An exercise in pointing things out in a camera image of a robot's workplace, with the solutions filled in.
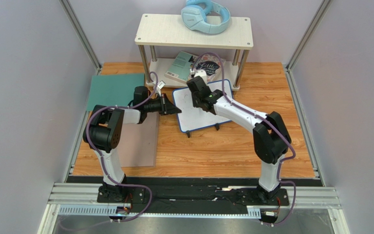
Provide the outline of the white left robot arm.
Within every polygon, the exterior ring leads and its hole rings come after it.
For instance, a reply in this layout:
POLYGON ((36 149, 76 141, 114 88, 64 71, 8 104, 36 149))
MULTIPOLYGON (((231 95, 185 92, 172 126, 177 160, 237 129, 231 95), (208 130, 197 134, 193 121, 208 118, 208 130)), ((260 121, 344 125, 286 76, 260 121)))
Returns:
POLYGON ((179 114, 181 109, 170 102, 166 94, 158 94, 154 97, 145 86, 135 87, 133 100, 127 107, 103 105, 94 107, 83 140, 97 155, 103 172, 103 183, 98 190, 98 202, 121 203, 130 197, 131 186, 127 184, 116 148, 121 139, 123 125, 142 124, 148 113, 154 112, 165 116, 179 114))

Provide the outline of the light blue headphones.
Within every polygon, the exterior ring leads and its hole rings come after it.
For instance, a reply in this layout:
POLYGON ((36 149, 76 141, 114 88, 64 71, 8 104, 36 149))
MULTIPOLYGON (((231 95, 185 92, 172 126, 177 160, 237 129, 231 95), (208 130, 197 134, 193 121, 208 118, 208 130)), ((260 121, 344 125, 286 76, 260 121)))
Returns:
POLYGON ((229 27, 231 14, 226 7, 211 0, 187 0, 181 10, 181 18, 189 30, 215 35, 229 27), (221 23, 211 24, 207 21, 207 15, 211 12, 221 17, 221 23))

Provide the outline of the teal paperback book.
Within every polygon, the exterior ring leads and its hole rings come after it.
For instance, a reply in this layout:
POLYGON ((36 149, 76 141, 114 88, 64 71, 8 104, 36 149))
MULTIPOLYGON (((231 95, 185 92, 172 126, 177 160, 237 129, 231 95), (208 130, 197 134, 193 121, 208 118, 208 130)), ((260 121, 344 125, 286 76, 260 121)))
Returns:
POLYGON ((190 78, 190 70, 193 67, 197 55, 180 51, 164 76, 176 82, 186 84, 190 78))

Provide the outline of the blue framed whiteboard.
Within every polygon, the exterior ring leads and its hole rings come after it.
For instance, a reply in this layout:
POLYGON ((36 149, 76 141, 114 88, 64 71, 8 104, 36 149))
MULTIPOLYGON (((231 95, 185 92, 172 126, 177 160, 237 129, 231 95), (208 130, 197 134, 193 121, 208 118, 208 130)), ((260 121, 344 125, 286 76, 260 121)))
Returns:
POLYGON ((201 108, 193 107, 191 91, 188 88, 175 89, 172 97, 176 107, 181 109, 177 114, 179 128, 182 133, 187 130, 193 130, 216 123, 224 124, 230 122, 229 119, 205 112, 201 108))

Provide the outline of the white two-tier shelf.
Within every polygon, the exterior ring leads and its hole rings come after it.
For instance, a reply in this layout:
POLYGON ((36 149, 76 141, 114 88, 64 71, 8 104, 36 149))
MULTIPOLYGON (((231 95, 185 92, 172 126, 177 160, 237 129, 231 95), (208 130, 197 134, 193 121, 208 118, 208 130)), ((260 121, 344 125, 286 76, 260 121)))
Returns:
POLYGON ((253 48, 253 35, 250 18, 246 17, 231 17, 230 26, 224 32, 206 35, 187 29, 180 15, 143 14, 134 42, 139 47, 146 85, 155 84, 149 78, 153 71, 170 88, 185 87, 185 84, 164 76, 174 60, 157 57, 156 46, 203 48, 205 52, 210 49, 235 50, 233 59, 225 62, 224 77, 230 81, 232 90, 238 91, 244 65, 253 48))

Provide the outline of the floral Little Women book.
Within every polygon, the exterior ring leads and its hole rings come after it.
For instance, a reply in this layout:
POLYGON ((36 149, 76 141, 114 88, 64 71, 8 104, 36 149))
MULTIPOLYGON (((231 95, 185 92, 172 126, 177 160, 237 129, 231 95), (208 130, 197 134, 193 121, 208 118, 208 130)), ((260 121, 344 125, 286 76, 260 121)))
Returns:
POLYGON ((193 72, 198 70, 204 70, 206 72, 206 82, 212 82, 217 79, 221 73, 221 66, 224 65, 226 60, 224 58, 219 59, 214 53, 203 53, 202 56, 197 59, 195 57, 193 64, 190 66, 189 72, 190 79, 193 72))

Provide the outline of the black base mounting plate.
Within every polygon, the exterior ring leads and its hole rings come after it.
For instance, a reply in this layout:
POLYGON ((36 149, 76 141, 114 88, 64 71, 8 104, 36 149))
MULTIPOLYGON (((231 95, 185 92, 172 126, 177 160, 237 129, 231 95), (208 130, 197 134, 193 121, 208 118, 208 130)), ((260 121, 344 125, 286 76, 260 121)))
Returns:
MULTIPOLYGON (((100 176, 71 176, 67 183, 94 184, 95 201, 103 183, 100 176)), ((257 197, 257 178, 183 178, 183 177, 128 177, 129 198, 117 204, 116 212, 127 208, 156 214, 242 215, 251 205, 277 208, 292 203, 292 185, 282 185, 273 200, 264 203, 257 197)))

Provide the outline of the pinkish brown mat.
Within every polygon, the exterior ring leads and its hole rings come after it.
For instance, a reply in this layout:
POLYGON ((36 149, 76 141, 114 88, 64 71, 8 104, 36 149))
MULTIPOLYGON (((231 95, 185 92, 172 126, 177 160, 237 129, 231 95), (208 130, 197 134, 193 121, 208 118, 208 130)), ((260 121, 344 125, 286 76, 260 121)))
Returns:
POLYGON ((117 146, 122 167, 155 166, 159 114, 149 113, 142 124, 125 124, 117 146))

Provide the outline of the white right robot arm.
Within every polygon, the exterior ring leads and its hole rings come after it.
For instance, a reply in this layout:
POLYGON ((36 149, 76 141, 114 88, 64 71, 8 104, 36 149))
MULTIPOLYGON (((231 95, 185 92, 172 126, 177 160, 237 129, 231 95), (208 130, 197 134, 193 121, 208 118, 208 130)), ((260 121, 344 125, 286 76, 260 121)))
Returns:
POLYGON ((252 134, 254 150, 262 166, 257 197, 264 203, 273 200, 281 187, 281 163, 292 148, 292 140, 281 115, 258 112, 230 98, 223 90, 211 90, 200 76, 189 80, 187 86, 194 107, 225 117, 252 134))

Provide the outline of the teal green mat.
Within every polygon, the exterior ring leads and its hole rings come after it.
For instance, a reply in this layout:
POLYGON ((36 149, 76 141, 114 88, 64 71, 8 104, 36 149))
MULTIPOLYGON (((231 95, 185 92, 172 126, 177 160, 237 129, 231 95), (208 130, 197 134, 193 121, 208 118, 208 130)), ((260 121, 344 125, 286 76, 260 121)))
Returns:
POLYGON ((133 99, 135 87, 143 85, 143 73, 92 76, 86 110, 96 105, 125 106, 133 99))

